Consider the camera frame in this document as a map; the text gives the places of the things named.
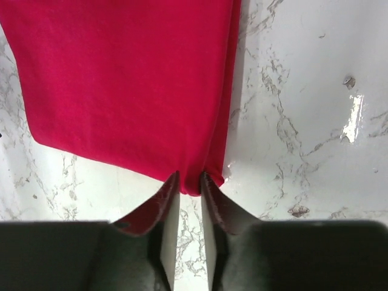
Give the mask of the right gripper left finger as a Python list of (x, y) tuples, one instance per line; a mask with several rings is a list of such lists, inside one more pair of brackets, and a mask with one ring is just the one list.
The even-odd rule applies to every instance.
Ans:
[(112, 223), (124, 237), (115, 258), (129, 290), (173, 290), (179, 220), (179, 172), (126, 216)]

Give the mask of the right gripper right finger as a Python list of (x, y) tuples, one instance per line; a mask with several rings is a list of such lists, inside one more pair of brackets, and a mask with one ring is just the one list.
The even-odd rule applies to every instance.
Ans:
[(240, 236), (260, 220), (227, 197), (206, 172), (200, 176), (199, 188), (209, 289), (222, 290), (225, 268), (233, 254), (230, 238)]

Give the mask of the crimson red t shirt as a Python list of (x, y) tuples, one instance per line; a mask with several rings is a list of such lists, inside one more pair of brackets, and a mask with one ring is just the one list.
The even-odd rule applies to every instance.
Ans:
[(198, 196), (224, 182), (240, 1), (2, 1), (35, 141)]

